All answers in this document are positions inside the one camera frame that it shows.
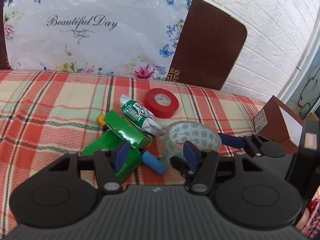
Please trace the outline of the person's right hand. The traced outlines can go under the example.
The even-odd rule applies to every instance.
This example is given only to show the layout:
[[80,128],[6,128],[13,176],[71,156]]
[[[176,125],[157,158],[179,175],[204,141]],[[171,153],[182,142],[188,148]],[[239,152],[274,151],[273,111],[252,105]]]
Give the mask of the person's right hand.
[[308,239],[319,239],[319,198],[309,202],[296,229]]

